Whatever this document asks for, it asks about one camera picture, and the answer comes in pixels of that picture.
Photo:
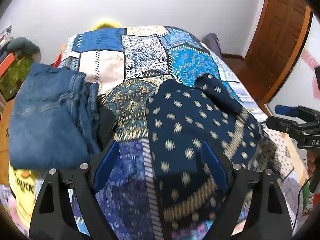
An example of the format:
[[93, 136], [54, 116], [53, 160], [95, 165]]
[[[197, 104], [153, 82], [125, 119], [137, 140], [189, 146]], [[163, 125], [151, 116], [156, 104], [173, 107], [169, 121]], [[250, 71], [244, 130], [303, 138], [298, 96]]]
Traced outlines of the person's right hand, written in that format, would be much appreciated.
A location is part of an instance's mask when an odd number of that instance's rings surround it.
[[313, 150], [308, 150], [306, 156], [307, 156], [307, 172], [309, 177], [312, 177], [316, 170], [315, 161], [317, 158], [317, 154]]

